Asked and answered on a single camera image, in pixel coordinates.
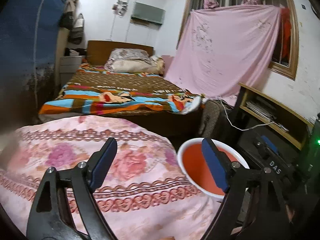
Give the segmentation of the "white drawer nightstand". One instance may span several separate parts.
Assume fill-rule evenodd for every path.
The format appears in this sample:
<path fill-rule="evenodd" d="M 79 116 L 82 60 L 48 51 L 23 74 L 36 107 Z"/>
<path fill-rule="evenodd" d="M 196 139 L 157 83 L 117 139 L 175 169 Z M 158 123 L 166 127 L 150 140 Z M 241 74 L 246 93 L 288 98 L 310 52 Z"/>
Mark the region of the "white drawer nightstand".
<path fill-rule="evenodd" d="M 78 70 L 84 56 L 63 56 L 60 58 L 59 76 L 61 86 L 64 86 Z"/>

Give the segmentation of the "wall socket with plugs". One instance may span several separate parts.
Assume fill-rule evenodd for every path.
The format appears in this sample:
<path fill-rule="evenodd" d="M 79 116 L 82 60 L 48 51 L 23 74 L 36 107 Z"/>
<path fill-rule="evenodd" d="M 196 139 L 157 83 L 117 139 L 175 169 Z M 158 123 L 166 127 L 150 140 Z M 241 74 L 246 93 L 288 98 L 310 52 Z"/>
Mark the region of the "wall socket with plugs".
<path fill-rule="evenodd" d="M 121 0 L 118 0 L 117 3 L 112 6 L 114 13 L 120 17 L 123 17 L 126 14 L 127 8 L 128 3 Z"/>

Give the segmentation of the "floral pillow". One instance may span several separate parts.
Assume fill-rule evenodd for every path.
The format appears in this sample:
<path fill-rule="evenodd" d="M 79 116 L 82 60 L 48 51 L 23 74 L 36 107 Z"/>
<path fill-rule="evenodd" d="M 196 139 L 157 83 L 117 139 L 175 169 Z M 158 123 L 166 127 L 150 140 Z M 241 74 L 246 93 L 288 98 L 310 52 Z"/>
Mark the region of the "floral pillow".
<path fill-rule="evenodd" d="M 112 50 L 107 62 L 112 63 L 119 60 L 140 60 L 151 63 L 148 53 L 141 49 L 116 48 Z"/>

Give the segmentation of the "wooden bookshelf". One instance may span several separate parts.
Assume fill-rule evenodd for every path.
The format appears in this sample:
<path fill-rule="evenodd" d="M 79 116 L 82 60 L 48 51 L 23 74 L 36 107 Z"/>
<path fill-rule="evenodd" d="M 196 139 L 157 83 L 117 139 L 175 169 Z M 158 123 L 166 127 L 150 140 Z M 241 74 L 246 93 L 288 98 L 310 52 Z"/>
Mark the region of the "wooden bookshelf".
<path fill-rule="evenodd" d="M 267 124 L 272 130 L 301 150 L 313 129 L 313 124 L 278 100 L 240 83 L 235 105 L 246 114 Z"/>

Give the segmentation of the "pink floral bed blanket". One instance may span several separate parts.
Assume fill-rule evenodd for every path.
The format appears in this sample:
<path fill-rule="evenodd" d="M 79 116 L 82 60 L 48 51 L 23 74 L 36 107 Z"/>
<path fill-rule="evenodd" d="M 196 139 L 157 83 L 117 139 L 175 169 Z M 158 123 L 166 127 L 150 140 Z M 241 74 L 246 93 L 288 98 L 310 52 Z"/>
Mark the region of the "pink floral bed blanket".
<path fill-rule="evenodd" d="M 73 168 L 113 137 L 117 155 L 95 200 L 118 239 L 200 239 L 220 204 L 182 173 L 170 141 L 124 119 L 71 117 L 17 129 L 1 151 L 1 204 L 25 232 L 49 167 Z"/>

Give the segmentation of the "green covered wall box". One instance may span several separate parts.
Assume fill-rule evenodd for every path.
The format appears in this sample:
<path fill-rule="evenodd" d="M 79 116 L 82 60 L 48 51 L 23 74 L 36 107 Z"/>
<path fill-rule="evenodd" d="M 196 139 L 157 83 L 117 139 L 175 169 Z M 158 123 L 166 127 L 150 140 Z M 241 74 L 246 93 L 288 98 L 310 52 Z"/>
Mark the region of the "green covered wall box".
<path fill-rule="evenodd" d="M 165 11 L 163 9 L 136 2 L 131 18 L 134 20 L 140 20 L 152 24 L 162 25 L 164 15 Z"/>

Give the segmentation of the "red bin with white rim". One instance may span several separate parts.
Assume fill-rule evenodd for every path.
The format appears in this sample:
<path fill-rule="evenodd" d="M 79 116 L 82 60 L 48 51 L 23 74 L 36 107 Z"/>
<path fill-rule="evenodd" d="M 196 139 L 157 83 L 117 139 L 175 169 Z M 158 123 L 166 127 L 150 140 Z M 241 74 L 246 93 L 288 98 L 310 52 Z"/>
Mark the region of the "red bin with white rim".
<path fill-rule="evenodd" d="M 202 193 L 222 203 L 225 193 L 218 188 L 202 153 L 204 138 L 194 138 L 184 142 L 178 150 L 177 161 L 182 173 Z M 245 159 L 236 150 L 218 140 L 211 139 L 217 149 L 229 158 L 249 169 Z"/>

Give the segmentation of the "pink sheet over window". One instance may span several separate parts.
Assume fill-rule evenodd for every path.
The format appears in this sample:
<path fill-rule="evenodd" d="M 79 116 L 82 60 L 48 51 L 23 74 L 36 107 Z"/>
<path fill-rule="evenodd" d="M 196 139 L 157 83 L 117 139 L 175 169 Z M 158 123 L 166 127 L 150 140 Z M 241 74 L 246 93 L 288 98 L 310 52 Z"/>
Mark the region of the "pink sheet over window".
<path fill-rule="evenodd" d="M 165 78 L 193 94 L 234 106 L 240 84 L 255 86 L 276 46 L 281 9 L 235 5 L 190 13 Z"/>

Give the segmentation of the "wooden bed headboard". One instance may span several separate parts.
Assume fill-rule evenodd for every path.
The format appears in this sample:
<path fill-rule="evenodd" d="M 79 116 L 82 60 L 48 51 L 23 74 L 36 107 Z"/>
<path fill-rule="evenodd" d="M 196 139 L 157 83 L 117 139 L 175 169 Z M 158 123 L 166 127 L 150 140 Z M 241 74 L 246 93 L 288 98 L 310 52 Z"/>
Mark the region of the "wooden bed headboard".
<path fill-rule="evenodd" d="M 87 55 L 86 60 L 89 64 L 102 66 L 110 57 L 114 49 L 141 49 L 148 53 L 149 56 L 153 55 L 154 48 L 142 44 L 115 42 L 115 41 L 102 41 L 102 40 L 89 40 L 87 42 Z"/>

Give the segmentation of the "grey knitted chair cover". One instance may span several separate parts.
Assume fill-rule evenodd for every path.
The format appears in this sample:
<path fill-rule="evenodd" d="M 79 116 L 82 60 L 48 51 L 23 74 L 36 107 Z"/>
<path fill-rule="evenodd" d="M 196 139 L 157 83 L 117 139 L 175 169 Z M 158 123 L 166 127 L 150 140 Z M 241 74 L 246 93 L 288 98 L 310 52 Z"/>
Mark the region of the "grey knitted chair cover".
<path fill-rule="evenodd" d="M 202 113 L 200 137 L 224 141 L 230 127 L 226 113 L 229 114 L 231 111 L 232 108 L 224 102 L 208 100 Z"/>

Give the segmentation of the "black hanging bag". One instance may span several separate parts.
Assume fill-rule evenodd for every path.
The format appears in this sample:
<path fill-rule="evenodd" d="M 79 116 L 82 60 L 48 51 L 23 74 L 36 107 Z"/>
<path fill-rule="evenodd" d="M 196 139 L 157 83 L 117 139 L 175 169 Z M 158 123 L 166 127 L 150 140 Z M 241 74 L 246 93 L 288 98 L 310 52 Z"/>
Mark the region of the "black hanging bag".
<path fill-rule="evenodd" d="M 65 11 L 59 20 L 59 27 L 71 30 L 74 23 L 74 10 L 71 2 L 67 2 Z"/>

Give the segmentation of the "grey hanging handbag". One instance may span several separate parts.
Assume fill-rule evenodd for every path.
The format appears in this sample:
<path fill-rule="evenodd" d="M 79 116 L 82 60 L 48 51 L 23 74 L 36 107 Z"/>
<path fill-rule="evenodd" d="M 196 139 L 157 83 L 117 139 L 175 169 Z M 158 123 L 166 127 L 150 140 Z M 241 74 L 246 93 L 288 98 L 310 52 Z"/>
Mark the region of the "grey hanging handbag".
<path fill-rule="evenodd" d="M 68 42 L 79 45 L 82 42 L 84 36 L 85 19 L 82 13 L 80 13 L 75 20 L 71 31 L 69 32 Z"/>

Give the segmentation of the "colourful striped bed blanket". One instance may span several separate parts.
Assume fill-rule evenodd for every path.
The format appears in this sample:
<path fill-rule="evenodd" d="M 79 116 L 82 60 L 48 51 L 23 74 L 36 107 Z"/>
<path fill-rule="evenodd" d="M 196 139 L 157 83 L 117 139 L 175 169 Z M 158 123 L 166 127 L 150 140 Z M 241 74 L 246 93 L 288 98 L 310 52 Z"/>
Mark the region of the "colourful striped bed blanket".
<path fill-rule="evenodd" d="M 188 114 L 202 105 L 202 96 L 151 73 L 115 73 L 103 66 L 82 64 L 56 99 L 39 114 L 109 115 L 152 111 Z"/>

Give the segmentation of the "blue fabric wardrobe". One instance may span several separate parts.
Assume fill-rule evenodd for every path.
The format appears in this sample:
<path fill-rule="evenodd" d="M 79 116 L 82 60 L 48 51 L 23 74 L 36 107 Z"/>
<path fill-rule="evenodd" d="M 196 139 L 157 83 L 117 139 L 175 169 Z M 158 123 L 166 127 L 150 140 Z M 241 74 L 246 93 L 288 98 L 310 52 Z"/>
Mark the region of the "blue fabric wardrobe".
<path fill-rule="evenodd" d="M 59 22 L 67 0 L 8 0 L 1 10 L 1 131 L 36 124 L 55 92 Z"/>

